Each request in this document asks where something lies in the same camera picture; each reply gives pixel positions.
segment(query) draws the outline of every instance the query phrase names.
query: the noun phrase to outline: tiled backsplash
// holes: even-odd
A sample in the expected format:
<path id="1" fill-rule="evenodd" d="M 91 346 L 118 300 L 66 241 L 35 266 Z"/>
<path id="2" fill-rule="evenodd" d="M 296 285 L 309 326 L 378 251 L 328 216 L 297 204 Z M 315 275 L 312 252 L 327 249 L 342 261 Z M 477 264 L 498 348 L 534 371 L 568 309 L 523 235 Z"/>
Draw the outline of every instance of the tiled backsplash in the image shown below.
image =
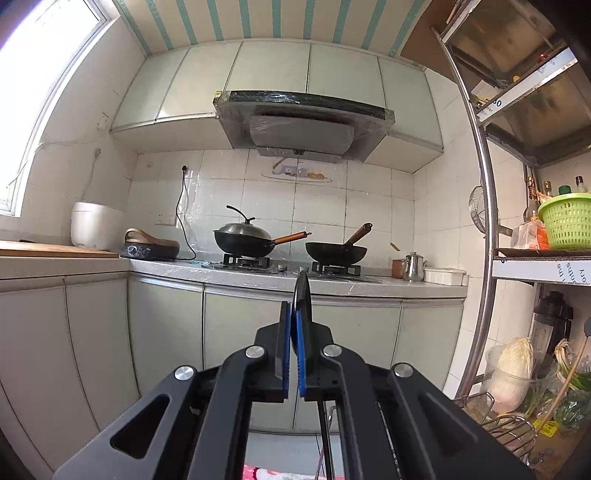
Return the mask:
<path id="1" fill-rule="evenodd" d="M 480 169 L 457 86 L 429 69 L 426 76 L 441 127 L 444 153 L 414 173 L 414 248 L 431 266 L 461 268 L 470 275 L 456 350 L 443 390 L 454 396 L 472 345 L 482 291 L 484 235 L 474 226 L 468 209 L 470 193 L 480 184 Z M 521 223 L 527 205 L 523 165 L 495 144 L 489 142 L 488 147 L 499 218 L 502 225 L 514 228 Z M 508 247 L 509 238 L 501 235 L 499 244 Z M 508 280 L 497 282 L 485 350 L 508 343 L 513 337 L 527 336 L 534 300 L 531 285 Z"/>
<path id="2" fill-rule="evenodd" d="M 171 215 L 181 192 L 186 165 L 188 201 L 181 211 L 198 258 L 221 259 L 213 230 L 240 221 L 232 205 L 275 238 L 312 232 L 310 241 L 342 243 L 363 223 L 372 232 L 358 242 L 368 248 L 361 261 L 366 274 L 389 275 L 390 260 L 403 258 L 413 245 L 413 176 L 398 170 L 348 161 L 340 164 L 262 157 L 256 150 L 206 150 L 145 154 L 138 157 L 127 207 L 128 227 L 174 238 L 187 252 L 175 226 L 155 225 Z M 395 243 L 401 249 L 395 252 Z M 275 260 L 311 262 L 306 241 L 278 245 Z"/>

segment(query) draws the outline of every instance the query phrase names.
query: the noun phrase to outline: ceiling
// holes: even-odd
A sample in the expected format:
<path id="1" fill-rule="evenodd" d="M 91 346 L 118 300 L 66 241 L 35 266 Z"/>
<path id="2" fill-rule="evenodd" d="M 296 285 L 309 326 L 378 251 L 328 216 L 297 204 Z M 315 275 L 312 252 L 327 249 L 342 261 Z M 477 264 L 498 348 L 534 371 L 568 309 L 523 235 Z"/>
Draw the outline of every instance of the ceiling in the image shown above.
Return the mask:
<path id="1" fill-rule="evenodd" d="M 431 0 L 113 0 L 148 55 L 241 38 L 317 40 L 399 56 Z"/>

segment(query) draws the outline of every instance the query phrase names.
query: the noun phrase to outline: pot lid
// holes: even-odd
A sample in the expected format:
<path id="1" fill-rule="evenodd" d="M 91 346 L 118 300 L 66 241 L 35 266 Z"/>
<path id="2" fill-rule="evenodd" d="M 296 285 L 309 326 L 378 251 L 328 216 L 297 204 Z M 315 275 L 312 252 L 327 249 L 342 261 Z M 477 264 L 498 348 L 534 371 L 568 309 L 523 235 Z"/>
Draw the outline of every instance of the pot lid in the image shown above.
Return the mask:
<path id="1" fill-rule="evenodd" d="M 271 240 L 271 236 L 265 230 L 255 225 L 251 225 L 251 221 L 255 220 L 254 217 L 247 218 L 240 210 L 231 205 L 226 205 L 226 208 L 240 213 L 240 215 L 244 217 L 244 223 L 226 223 L 217 230 L 218 232 L 236 233 L 238 235 L 249 235 L 265 240 Z"/>

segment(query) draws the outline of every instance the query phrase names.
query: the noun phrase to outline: wall socket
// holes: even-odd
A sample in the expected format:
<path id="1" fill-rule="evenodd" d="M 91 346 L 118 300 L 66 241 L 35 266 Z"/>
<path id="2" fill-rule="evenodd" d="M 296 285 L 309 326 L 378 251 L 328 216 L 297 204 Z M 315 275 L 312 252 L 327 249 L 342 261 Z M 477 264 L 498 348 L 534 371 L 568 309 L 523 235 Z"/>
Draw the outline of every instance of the wall socket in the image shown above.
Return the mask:
<path id="1" fill-rule="evenodd" d="M 175 226 L 177 223 L 177 217 L 173 213 L 159 213 L 154 219 L 155 225 L 168 225 Z"/>

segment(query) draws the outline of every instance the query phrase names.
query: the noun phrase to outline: wooden cutting board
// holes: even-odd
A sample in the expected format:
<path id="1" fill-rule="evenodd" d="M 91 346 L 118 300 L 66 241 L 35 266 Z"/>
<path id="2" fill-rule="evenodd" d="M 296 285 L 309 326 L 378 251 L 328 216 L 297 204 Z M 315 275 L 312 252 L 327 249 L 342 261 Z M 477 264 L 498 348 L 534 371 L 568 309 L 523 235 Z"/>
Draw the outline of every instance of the wooden cutting board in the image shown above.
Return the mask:
<path id="1" fill-rule="evenodd" d="M 0 257 L 119 258 L 119 254 L 68 245 L 0 241 Z"/>

